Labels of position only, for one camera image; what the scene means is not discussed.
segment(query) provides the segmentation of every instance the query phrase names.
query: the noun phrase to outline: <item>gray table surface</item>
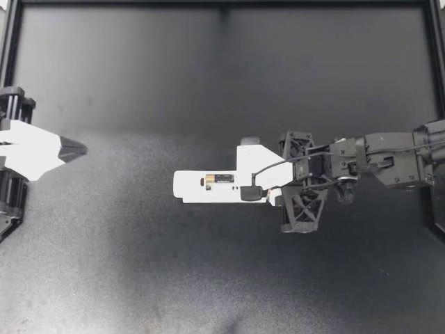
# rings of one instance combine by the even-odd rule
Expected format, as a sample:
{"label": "gray table surface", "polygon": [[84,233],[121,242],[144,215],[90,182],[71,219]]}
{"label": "gray table surface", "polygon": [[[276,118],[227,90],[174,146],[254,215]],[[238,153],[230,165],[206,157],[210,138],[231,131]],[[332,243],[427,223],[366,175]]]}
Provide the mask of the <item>gray table surface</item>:
{"label": "gray table surface", "polygon": [[27,9],[15,82],[89,154],[31,187],[0,245],[0,333],[443,333],[445,245],[417,192],[362,180],[309,235],[172,196],[175,170],[232,168],[245,134],[435,119],[423,30],[415,8]]}

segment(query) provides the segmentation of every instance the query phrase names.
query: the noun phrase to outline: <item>metal frame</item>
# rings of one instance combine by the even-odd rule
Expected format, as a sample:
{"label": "metal frame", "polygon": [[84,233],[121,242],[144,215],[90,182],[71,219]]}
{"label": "metal frame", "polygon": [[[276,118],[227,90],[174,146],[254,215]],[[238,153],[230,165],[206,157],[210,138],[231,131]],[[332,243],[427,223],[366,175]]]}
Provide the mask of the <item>metal frame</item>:
{"label": "metal frame", "polygon": [[[445,117],[444,41],[439,18],[439,0],[9,0],[3,38],[0,44],[0,87],[13,85],[15,58],[19,44],[22,14],[26,6],[39,5],[146,5],[146,6],[213,6],[213,7],[278,7],[278,6],[414,6],[422,9],[428,33],[428,47],[434,75],[438,118]],[[422,197],[429,203],[430,193]]]}

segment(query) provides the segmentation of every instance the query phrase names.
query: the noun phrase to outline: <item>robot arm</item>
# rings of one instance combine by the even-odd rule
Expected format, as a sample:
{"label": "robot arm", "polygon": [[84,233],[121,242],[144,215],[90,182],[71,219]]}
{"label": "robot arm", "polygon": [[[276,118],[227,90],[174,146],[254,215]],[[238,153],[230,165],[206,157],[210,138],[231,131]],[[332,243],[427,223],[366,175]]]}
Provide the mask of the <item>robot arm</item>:
{"label": "robot arm", "polygon": [[280,154],[256,137],[241,141],[236,170],[177,171],[174,195],[183,202],[269,202],[283,207],[282,232],[312,232],[334,189],[337,200],[353,201],[362,175],[396,189],[434,185],[433,168],[445,162],[445,120],[407,133],[376,133],[315,146],[312,135],[289,131]]}

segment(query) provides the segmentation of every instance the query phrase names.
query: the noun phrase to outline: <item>pointed gripper tip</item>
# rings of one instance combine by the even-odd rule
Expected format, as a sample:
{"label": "pointed gripper tip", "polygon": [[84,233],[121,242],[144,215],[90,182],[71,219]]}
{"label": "pointed gripper tip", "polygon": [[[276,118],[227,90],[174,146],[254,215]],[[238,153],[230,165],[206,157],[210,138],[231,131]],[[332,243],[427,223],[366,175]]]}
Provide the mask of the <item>pointed gripper tip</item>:
{"label": "pointed gripper tip", "polygon": [[65,163],[77,159],[88,152],[88,149],[84,144],[62,136],[60,136],[60,144],[61,148],[58,158]]}

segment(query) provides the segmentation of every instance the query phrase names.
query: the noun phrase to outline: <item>wire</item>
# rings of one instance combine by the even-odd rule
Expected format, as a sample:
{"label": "wire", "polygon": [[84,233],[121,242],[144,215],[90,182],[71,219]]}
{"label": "wire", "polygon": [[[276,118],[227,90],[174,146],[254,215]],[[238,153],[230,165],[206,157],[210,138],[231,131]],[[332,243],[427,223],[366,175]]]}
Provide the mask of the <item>wire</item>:
{"label": "wire", "polygon": [[417,146],[410,146],[408,148],[382,148],[379,150],[369,151],[367,154],[377,154],[377,153],[395,153],[395,152],[407,152],[407,151],[413,151],[413,150],[420,150],[421,148],[431,148],[434,146],[445,146],[445,141],[437,141],[436,143],[428,143],[423,145],[417,145]]}
{"label": "wire", "polygon": [[319,157],[321,155],[330,155],[330,156],[333,156],[333,157],[344,157],[344,158],[355,158],[354,154],[337,154],[337,153],[331,153],[331,152],[317,152],[317,153],[312,153],[312,154],[308,154],[308,155],[302,155],[300,157],[294,157],[294,158],[281,160],[279,162],[275,162],[274,164],[266,166],[263,169],[258,170],[256,173],[253,173],[252,176],[256,177],[258,174],[261,174],[265,170],[268,170],[268,169],[270,169],[272,167],[284,164],[286,162],[296,162],[296,161],[300,161],[300,160],[304,160],[304,159],[308,159],[308,158],[312,158],[312,157]]}
{"label": "wire", "polygon": [[325,188],[327,186],[334,186],[337,183],[340,183],[341,180],[335,180],[335,181],[330,181],[330,182],[325,182],[325,183],[320,183],[320,184],[311,184],[309,186],[305,186],[305,189],[318,189],[318,188]]}
{"label": "wire", "polygon": [[328,147],[330,144],[325,144],[325,145],[319,145],[319,146],[312,146],[310,147],[311,150],[321,150],[322,148],[326,148]]}

